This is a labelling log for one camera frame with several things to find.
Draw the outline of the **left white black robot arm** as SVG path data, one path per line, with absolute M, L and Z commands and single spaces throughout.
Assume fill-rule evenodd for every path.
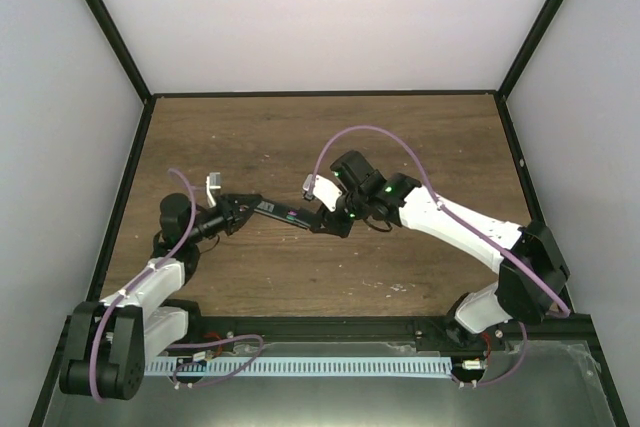
M 204 339 L 190 309 L 169 302 L 193 277 L 199 243 L 242 228 L 262 201 L 259 194 L 225 194 L 204 208 L 174 193 L 160 203 L 160 230 L 144 268 L 113 294 L 73 311 L 59 388 L 65 394 L 129 400 L 139 390 L 148 361 L 171 344 L 184 351 Z

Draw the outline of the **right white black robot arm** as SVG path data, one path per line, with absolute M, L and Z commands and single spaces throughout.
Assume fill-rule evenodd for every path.
M 458 350 L 472 346 L 488 328 L 511 320 L 539 325 L 557 307 L 568 278 L 557 242 L 543 222 L 526 226 L 500 221 L 451 202 L 403 173 L 386 178 L 358 151 L 331 166 L 332 179 L 310 174 L 303 195 L 318 200 L 320 224 L 348 236 L 353 223 L 381 221 L 433 236 L 475 258 L 497 276 L 494 283 L 462 295 L 447 312 L 444 336 Z

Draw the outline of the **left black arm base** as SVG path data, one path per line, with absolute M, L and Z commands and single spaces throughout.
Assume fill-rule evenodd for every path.
M 187 333 L 174 341 L 169 352 L 207 350 L 205 344 L 224 340 L 229 331 L 236 329 L 234 317 L 203 316 L 199 311 L 187 312 Z

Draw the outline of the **black aluminium frame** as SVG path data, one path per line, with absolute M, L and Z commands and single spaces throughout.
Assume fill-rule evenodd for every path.
M 125 204 L 130 195 L 134 175 L 139 165 L 144 142 L 148 135 L 152 115 L 159 97 L 151 93 L 147 87 L 104 1 L 84 1 L 90 8 L 111 49 L 116 54 L 118 61 L 143 102 L 141 119 L 136 129 L 87 294 L 88 300 L 94 301 L 106 279 L 108 263 L 112 258 L 116 235 L 121 227 Z M 507 99 L 516 87 L 525 67 L 531 60 L 563 2 L 564 0 L 545 0 L 501 86 L 497 90 L 489 90 L 487 92 L 488 95 L 492 96 L 495 103 L 527 209 L 536 221 L 542 221 L 544 215 L 524 160 L 522 148 L 507 106 Z M 453 348 L 452 342 L 445 340 L 442 335 L 435 332 L 435 329 L 444 322 L 441 316 L 211 317 L 208 321 L 212 325 L 258 326 L 264 330 L 270 340 L 327 344 L 331 341 L 382 342 L 385 340 L 411 339 L 417 346 L 432 347 L 439 353 L 451 351 Z M 544 342 L 583 341 L 588 344 L 589 352 L 593 357 L 593 363 L 597 370 L 597 383 L 602 387 L 603 395 L 607 402 L 606 410 L 611 415 L 615 425 L 627 425 L 626 413 L 605 354 L 602 351 L 593 321 L 589 315 L 574 314 L 566 321 L 547 321 L 529 330 L 528 335 L 533 340 Z M 60 336 L 60 341 L 56 347 L 29 422 L 32 426 L 46 426 L 55 422 L 55 404 L 60 395 L 57 376 L 61 371 L 63 348 L 67 337 L 68 334 L 66 332 L 63 332 Z

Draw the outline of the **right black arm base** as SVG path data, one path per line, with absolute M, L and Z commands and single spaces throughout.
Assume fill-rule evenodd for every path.
M 505 342 L 487 332 L 472 334 L 445 316 L 424 316 L 413 320 L 413 335 L 422 350 L 476 352 L 491 347 L 503 350 Z

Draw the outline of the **black remote control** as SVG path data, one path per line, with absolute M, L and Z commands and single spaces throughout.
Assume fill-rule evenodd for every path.
M 289 221 L 286 217 L 288 215 L 289 210 L 295 210 L 298 212 L 298 216 L 296 217 L 296 221 Z M 286 223 L 288 225 L 301 228 L 304 230 L 309 230 L 312 215 L 314 212 L 311 212 L 304 208 L 296 208 L 284 204 L 282 202 L 277 202 L 270 199 L 263 199 L 260 205 L 254 210 L 256 214 L 263 215 L 270 219 Z

